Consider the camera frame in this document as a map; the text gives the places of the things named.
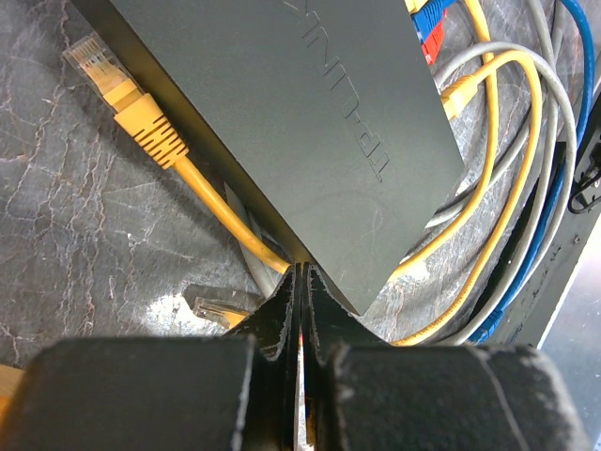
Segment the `red cable connector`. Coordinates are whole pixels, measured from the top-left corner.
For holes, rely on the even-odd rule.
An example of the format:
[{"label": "red cable connector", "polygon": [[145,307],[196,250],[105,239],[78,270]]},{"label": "red cable connector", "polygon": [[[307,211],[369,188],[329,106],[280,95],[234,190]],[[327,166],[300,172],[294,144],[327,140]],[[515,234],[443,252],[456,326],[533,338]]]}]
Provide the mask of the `red cable connector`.
[{"label": "red cable connector", "polygon": [[[446,9],[444,10],[444,15],[442,17],[447,17]],[[436,63],[436,58],[439,56],[440,47],[442,47],[442,41],[444,40],[444,29],[442,28],[443,21],[444,19],[434,27],[428,39],[422,44],[422,51],[424,52],[425,61],[430,66]]]}]

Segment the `blue ethernet cable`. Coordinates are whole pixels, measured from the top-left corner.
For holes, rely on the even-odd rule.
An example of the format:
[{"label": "blue ethernet cable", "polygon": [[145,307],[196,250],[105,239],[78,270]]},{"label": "blue ethernet cable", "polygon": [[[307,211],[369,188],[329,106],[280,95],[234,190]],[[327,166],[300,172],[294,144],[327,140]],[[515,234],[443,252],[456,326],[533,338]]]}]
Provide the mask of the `blue ethernet cable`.
[{"label": "blue ethernet cable", "polygon": [[[586,14],[582,9],[582,6],[578,3],[578,0],[561,0],[565,8],[574,18],[578,27],[578,32],[582,38],[582,48],[584,53],[584,86],[582,88],[582,106],[578,115],[578,125],[576,126],[577,143],[580,146],[584,133],[586,131],[587,121],[591,108],[593,105],[593,85],[594,85],[594,46],[593,46],[593,34],[591,27],[586,18]],[[512,282],[511,286],[505,292],[505,295],[501,299],[501,302],[490,316],[480,325],[480,327],[471,335],[469,342],[474,344],[484,343],[490,336],[492,336],[501,323],[505,309],[511,304],[516,298],[517,294],[521,290],[522,286],[526,281],[526,276],[538,255],[545,232],[547,230],[548,222],[551,214],[555,210],[560,192],[563,187],[563,179],[565,175],[565,163],[562,163],[555,178],[551,183],[551,188],[547,196],[547,201],[541,213],[541,219],[532,237],[532,243],[528,254],[525,256],[522,265],[519,268],[516,278]]]}]

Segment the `yellow rj45 connector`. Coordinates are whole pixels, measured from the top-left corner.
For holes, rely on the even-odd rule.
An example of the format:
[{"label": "yellow rj45 connector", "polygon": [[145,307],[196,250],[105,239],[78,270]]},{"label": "yellow rj45 connector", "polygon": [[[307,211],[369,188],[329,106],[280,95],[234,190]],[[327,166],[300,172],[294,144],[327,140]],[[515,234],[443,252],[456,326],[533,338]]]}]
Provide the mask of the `yellow rj45 connector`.
[{"label": "yellow rj45 connector", "polygon": [[163,169],[173,167],[222,224],[253,254],[284,273],[288,263],[245,225],[188,159],[188,147],[150,94],[137,85],[106,45],[93,34],[64,52],[115,112],[115,121]]}]

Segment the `cable strain relief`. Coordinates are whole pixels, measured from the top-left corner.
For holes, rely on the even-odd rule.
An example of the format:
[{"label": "cable strain relief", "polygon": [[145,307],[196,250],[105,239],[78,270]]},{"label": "cable strain relief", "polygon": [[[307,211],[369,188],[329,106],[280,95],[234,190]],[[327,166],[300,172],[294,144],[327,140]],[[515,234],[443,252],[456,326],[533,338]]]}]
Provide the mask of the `cable strain relief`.
[{"label": "cable strain relief", "polygon": [[422,44],[422,51],[424,52],[425,60],[428,65],[436,63],[439,56],[440,48],[444,40],[444,28],[442,26],[443,21],[440,21],[438,25],[434,27],[430,37]]},{"label": "cable strain relief", "polygon": [[163,169],[188,153],[188,147],[150,94],[117,114],[115,121]]},{"label": "cable strain relief", "polygon": [[470,336],[469,343],[479,345],[487,341],[495,331],[503,319],[503,311],[494,309],[488,318],[480,325],[480,327]]},{"label": "cable strain relief", "polygon": [[421,43],[426,42],[432,30],[442,20],[443,11],[442,0],[430,0],[422,9],[413,14],[411,20]]},{"label": "cable strain relief", "polygon": [[448,86],[440,94],[442,106],[448,119],[459,116],[466,105],[478,93],[477,79],[466,75]]}]

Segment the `ethernet cable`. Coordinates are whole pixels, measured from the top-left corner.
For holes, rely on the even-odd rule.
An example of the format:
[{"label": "ethernet cable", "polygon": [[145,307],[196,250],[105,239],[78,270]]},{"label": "ethernet cable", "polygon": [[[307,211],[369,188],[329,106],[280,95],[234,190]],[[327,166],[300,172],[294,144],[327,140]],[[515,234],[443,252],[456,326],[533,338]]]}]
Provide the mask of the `ethernet cable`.
[{"label": "ethernet cable", "polygon": [[[470,11],[471,17],[474,21],[476,33],[480,41],[489,41],[490,34],[488,32],[488,24],[486,23],[486,17],[482,11],[479,0],[466,0],[466,5]],[[485,63],[492,60],[493,54],[483,55]],[[400,265],[393,272],[389,280],[400,277],[414,265],[426,258],[431,256],[437,251],[445,242],[447,242],[456,231],[461,228],[476,211],[482,199],[488,190],[488,183],[493,172],[495,164],[495,157],[497,147],[499,145],[499,91],[497,88],[497,73],[491,72],[486,78],[486,95],[488,96],[488,137],[486,144],[486,156],[485,163],[482,169],[482,176],[476,190],[473,193],[470,201],[467,203],[465,208],[459,213],[459,215],[450,223],[434,240],[429,242],[419,251],[415,252],[408,258],[404,259]],[[457,116],[458,112],[454,115],[447,115],[447,118],[451,119]]]},{"label": "ethernet cable", "polygon": [[[527,2],[534,22],[534,26],[538,33],[539,39],[541,41],[541,48],[545,59],[548,61],[551,74],[555,72],[555,56],[553,53],[553,44],[552,41],[555,41],[556,45],[561,45],[561,38],[557,38],[560,35],[560,30],[558,30],[558,26],[561,24],[558,23],[561,20],[556,20],[554,24],[554,32],[553,38],[549,35],[548,25],[547,25],[547,16],[545,11],[539,0],[528,0]],[[555,12],[556,16],[559,16],[562,13],[561,4],[558,4],[558,8]],[[517,48],[519,50],[525,51],[527,53],[533,54],[532,51],[525,49],[519,46],[510,46],[506,48],[501,48],[501,50],[509,50],[510,48]],[[455,60],[452,59],[450,63],[448,63],[445,67],[441,68],[439,73],[437,74],[437,82],[443,83],[445,78],[448,78],[453,71],[458,66],[455,63]],[[493,290],[493,294],[489,299],[490,302],[497,305],[501,300],[501,297],[505,293],[505,291],[511,286],[514,278],[516,277],[519,267],[526,257],[528,250],[530,248],[530,244],[532,242],[532,238],[534,236],[534,232],[538,226],[539,218],[543,211],[543,207],[545,205],[545,200],[547,197],[547,187],[550,179],[551,167],[553,163],[553,155],[555,152],[555,142],[557,136],[557,123],[558,123],[558,112],[557,112],[557,103],[554,100],[554,96],[549,96],[547,100],[547,136],[545,141],[545,150],[544,150],[544,158],[541,166],[540,177],[538,180],[538,187],[536,190],[535,197],[532,203],[532,210],[530,212],[530,217],[528,219],[528,223],[524,227],[524,229],[520,233],[520,238],[518,243],[516,244],[516,248],[513,250],[513,254],[510,256],[511,264],[507,265],[507,268],[504,270],[504,273],[501,276],[501,280],[496,284]],[[519,133],[519,136],[523,135],[523,140],[525,140],[525,125],[522,127],[522,130]],[[501,320],[501,315],[495,316],[498,320]],[[447,344],[458,344],[455,338],[450,338],[448,340],[442,340],[441,343]]]},{"label": "ethernet cable", "polygon": [[249,251],[275,271],[286,271],[288,263],[256,237],[188,159],[188,147],[159,105],[133,81],[98,35],[78,41],[64,56],[116,113],[115,121],[160,167],[173,167]]},{"label": "ethernet cable", "polygon": [[542,121],[543,100],[541,84],[538,79],[538,72],[536,70],[536,67],[532,63],[532,59],[528,56],[528,54],[525,54],[520,51],[509,51],[505,52],[504,54],[495,56],[494,59],[484,64],[472,76],[469,76],[467,79],[463,79],[462,82],[459,83],[459,85],[455,84],[450,88],[447,88],[445,92],[449,89],[451,89],[452,91],[456,91],[462,85],[477,85],[479,83],[482,83],[482,81],[490,74],[491,71],[495,71],[501,66],[511,61],[516,61],[517,63],[519,63],[523,70],[526,72],[526,76],[528,78],[532,94],[532,121],[529,143],[524,153],[524,160],[522,162],[521,169],[517,176],[516,184],[509,195],[507,204],[501,214],[499,221],[497,222],[497,225],[495,226],[495,229],[493,230],[488,242],[486,243],[482,254],[478,257],[478,260],[476,261],[476,264],[473,270],[471,271],[468,280],[464,284],[455,301],[445,310],[445,312],[440,317],[438,317],[435,321],[433,321],[431,324],[429,324],[422,330],[400,340],[394,341],[392,344],[395,346],[412,346],[422,343],[424,340],[430,338],[433,334],[438,332],[459,311],[459,309],[468,299],[468,296],[470,295],[470,292],[473,289],[473,286],[478,276],[484,269],[486,262],[490,258],[490,255],[492,254],[495,246],[499,242],[502,232],[507,227],[511,215],[513,214],[514,209],[516,207],[519,196],[521,195],[521,192],[524,188],[526,179],[528,177],[528,174],[530,173],[532,160],[534,158],[534,153],[536,152],[536,146],[538,144],[538,136]]},{"label": "ethernet cable", "polygon": [[[567,133],[567,146],[565,151],[565,163],[567,166],[566,173],[569,175],[570,172],[573,173],[573,167],[576,162],[576,121],[574,119],[574,113],[572,111],[570,99],[562,86],[562,82],[560,81],[553,68],[550,67],[550,65],[546,62],[545,59],[543,59],[536,52],[522,47],[518,44],[510,42],[489,42],[476,44],[468,50],[462,52],[461,54],[458,54],[448,63],[448,66],[445,66],[445,68],[443,68],[443,70],[445,72],[449,72],[450,74],[452,73],[452,68],[458,68],[462,66],[463,64],[465,64],[466,61],[478,56],[479,54],[484,54],[486,52],[500,52],[510,49],[520,50],[521,52],[530,55],[534,65],[547,81],[547,87],[551,90],[553,97],[555,98],[562,110],[563,119],[565,121],[564,129]],[[515,255],[515,258],[516,262],[518,262],[520,256]],[[478,312],[478,314],[473,318],[473,320],[471,320],[470,323],[466,325],[460,332],[441,340],[439,343],[445,345],[457,345],[465,342],[471,336],[471,334],[473,334],[473,332],[480,326],[480,324],[482,324],[482,322],[490,315],[490,313],[492,313],[495,307],[497,307],[506,289],[508,289],[509,285],[514,280],[518,268],[518,263],[515,265],[511,265],[508,268],[508,271],[503,275],[503,278],[499,282],[499,285],[496,287],[493,295],[487,301],[483,309],[480,312]]]},{"label": "ethernet cable", "polygon": [[[225,184],[225,198],[227,199],[229,206],[240,218],[240,220],[247,225],[260,239],[261,228],[253,221],[250,212],[246,210],[246,207],[244,207],[242,201],[227,184]],[[242,256],[244,257],[244,261],[246,261],[246,266],[248,266],[248,269],[251,272],[259,291],[261,291],[261,294],[263,294],[265,299],[268,299],[275,291],[278,281],[276,281],[271,274],[272,271],[270,267],[268,267],[259,258],[255,257],[254,254],[246,249],[246,247],[244,247],[242,244],[240,244],[240,250],[242,251]]]},{"label": "ethernet cable", "polygon": [[[567,10],[573,15],[578,30],[582,38],[584,48],[584,87],[582,96],[582,107],[578,114],[578,125],[577,125],[577,142],[576,146],[579,146],[579,142],[582,139],[584,131],[586,130],[586,122],[590,112],[591,104],[593,102],[593,85],[594,85],[594,52],[593,52],[593,37],[591,29],[588,25],[588,21],[584,14],[584,11],[576,0],[562,0]],[[532,276],[532,273],[536,270],[537,266],[542,261],[545,253],[550,247],[551,241],[557,232],[567,203],[569,202],[569,196],[571,193],[571,186],[574,176],[576,155],[573,156],[572,161],[568,160],[566,155],[566,161],[560,167],[560,170],[556,174],[555,179],[551,185],[549,193],[549,201],[546,203],[543,210],[542,219],[536,228],[534,238],[532,240],[531,248],[529,249],[519,271],[516,274],[515,279],[511,285],[504,292],[501,299],[497,299],[499,295],[498,291],[495,295],[488,300],[485,308],[470,322],[469,327],[466,327],[461,334],[464,334],[468,329],[473,329],[473,336],[470,337],[470,341],[474,340],[482,342],[490,337],[496,327],[501,322],[502,314],[505,308],[513,301],[518,294],[519,290]],[[474,323],[478,320],[478,326],[482,324],[482,327],[475,333]],[[451,340],[458,340],[459,337],[453,336]]]},{"label": "ethernet cable", "polygon": [[[559,48],[562,42],[563,36],[563,24],[565,22],[565,8],[562,6],[560,2],[557,2],[556,10],[555,10],[555,19],[553,20],[553,37],[551,42],[551,36],[548,33],[548,24],[547,24],[547,16],[545,14],[540,14],[537,11],[538,8],[534,6],[534,4],[538,4],[541,7],[540,1],[538,0],[529,0],[527,2],[534,21],[534,27],[538,34],[538,37],[541,41],[541,45],[550,44],[551,48],[554,50],[554,59],[557,60],[557,52],[559,52]],[[437,70],[434,74],[434,82],[438,88],[443,86],[444,81],[448,78],[444,73],[444,67]],[[516,138],[513,143],[509,147],[509,149],[503,153],[500,159],[495,164],[495,168],[493,169],[492,177],[490,179],[490,184],[488,185],[488,189],[492,188],[497,182],[501,179],[502,175],[505,171],[512,165],[517,155],[519,155],[520,151],[526,144],[526,140],[528,139],[528,122],[530,121],[529,117],[524,120]],[[447,221],[456,217],[465,206],[470,201],[470,196],[473,193],[476,184],[471,185],[467,189],[465,189],[462,193],[455,196],[453,200],[451,200],[447,205],[438,209],[435,215],[430,219],[426,228],[439,226],[440,224],[446,223]]]},{"label": "ethernet cable", "polygon": [[560,0],[555,0],[555,13],[553,14],[553,35],[551,46],[553,47],[553,59],[557,62],[562,48],[563,30],[567,23],[567,9]]}]

